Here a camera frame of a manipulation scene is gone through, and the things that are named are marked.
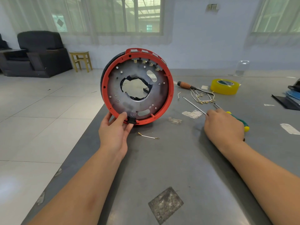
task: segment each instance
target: sheer curtain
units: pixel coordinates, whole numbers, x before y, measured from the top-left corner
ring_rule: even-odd
[[[16,33],[57,31],[65,44],[168,44],[175,0],[0,0]]]
[[[300,47],[300,0],[261,0],[246,45]]]

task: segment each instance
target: round device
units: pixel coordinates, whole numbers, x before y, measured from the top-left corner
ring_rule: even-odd
[[[161,117],[171,104],[173,79],[157,54],[130,48],[104,68],[101,95],[113,116],[127,112],[128,123],[144,125]]]

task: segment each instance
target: roll of tape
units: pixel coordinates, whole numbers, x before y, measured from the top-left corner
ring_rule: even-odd
[[[214,79],[210,86],[210,90],[223,95],[234,95],[237,93],[238,88],[238,82],[226,79]]]

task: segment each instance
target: central hole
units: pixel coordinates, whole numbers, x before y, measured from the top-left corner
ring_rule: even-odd
[[[130,77],[127,77],[123,81],[121,89],[124,93],[127,93],[130,98],[139,101],[144,99],[149,94],[150,89],[141,79],[128,79],[130,79]]]

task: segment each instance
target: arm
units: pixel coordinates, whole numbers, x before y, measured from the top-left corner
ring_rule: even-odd
[[[300,178],[243,142],[243,124],[222,109],[207,113],[204,130],[231,162],[274,225],[300,224]]]
[[[127,152],[127,136],[133,124],[124,125],[124,112],[111,122],[103,119],[99,150],[58,194],[29,222],[38,224],[97,224],[120,162]]]

